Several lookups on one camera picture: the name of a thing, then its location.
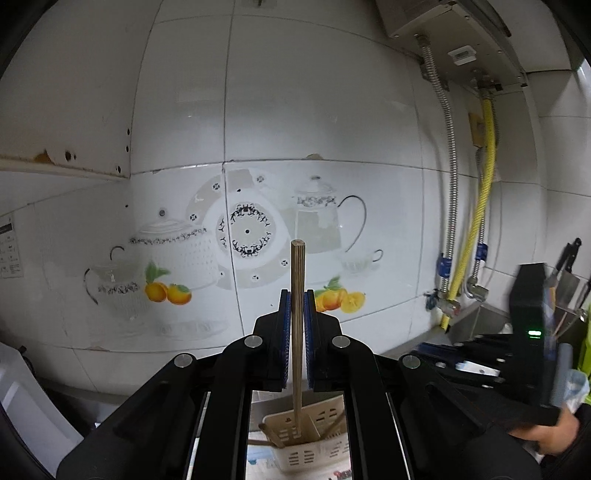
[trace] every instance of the silver screw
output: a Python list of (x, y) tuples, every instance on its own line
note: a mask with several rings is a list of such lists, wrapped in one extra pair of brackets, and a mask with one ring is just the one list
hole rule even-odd
[(256, 348), (262, 345), (262, 338), (258, 335), (249, 335), (244, 339), (244, 345), (248, 348)]
[(349, 340), (344, 335), (337, 335), (333, 338), (333, 345), (337, 348), (347, 348), (351, 345), (351, 340)]
[(407, 355), (402, 359), (402, 364), (406, 368), (414, 369), (420, 367), (421, 361), (414, 355)]
[(177, 366), (179, 368), (188, 367), (192, 363), (193, 363), (193, 357), (191, 355), (189, 355), (188, 353), (181, 353), (180, 355), (177, 355), (176, 357), (174, 357), (174, 364), (175, 364), (175, 366)]

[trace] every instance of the white label sticker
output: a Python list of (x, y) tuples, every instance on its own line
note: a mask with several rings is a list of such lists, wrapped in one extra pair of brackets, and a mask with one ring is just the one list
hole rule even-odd
[(0, 276), (2, 278), (22, 277), (21, 259), (18, 255), (17, 234), (14, 230), (12, 215), (0, 218)]

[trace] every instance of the glass teapot illustration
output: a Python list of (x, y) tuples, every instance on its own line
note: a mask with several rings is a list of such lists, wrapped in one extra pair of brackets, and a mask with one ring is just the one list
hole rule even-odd
[[(318, 175), (296, 191), (295, 237), (306, 242), (306, 278), (309, 283), (321, 283), (339, 273), (339, 253), (348, 252), (357, 242), (367, 220), (367, 207), (361, 197), (349, 195), (336, 203), (336, 191)], [(345, 202), (359, 202), (363, 208), (357, 225), (339, 222), (339, 208)], [(353, 241), (342, 244), (342, 233)]]

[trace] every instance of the pipe fitting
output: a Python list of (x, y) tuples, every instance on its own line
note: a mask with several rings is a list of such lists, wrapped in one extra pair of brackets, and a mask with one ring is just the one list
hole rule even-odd
[(447, 315), (449, 318), (454, 318), (460, 313), (462, 306), (455, 300), (438, 299), (437, 308), (439, 308), (443, 314)]
[(466, 280), (466, 295), (468, 298), (475, 299), (483, 303), (486, 301), (486, 297), (488, 296), (488, 289), (477, 285), (478, 279), (474, 277), (468, 278)]
[(414, 37), (417, 39), (418, 46), (421, 48), (431, 45), (431, 40), (429, 40), (429, 37), (424, 34), (417, 34)]

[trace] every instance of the decorative plate illustration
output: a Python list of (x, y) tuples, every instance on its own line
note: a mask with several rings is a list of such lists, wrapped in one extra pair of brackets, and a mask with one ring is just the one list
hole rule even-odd
[(219, 287), (232, 288), (232, 263), (238, 287), (264, 286), (289, 271), (295, 218), (291, 195), (274, 176), (259, 169), (231, 170), (226, 175), (227, 198), (221, 187), (216, 188), (223, 184), (221, 176), (213, 177), (193, 196), (186, 219), (215, 235)]

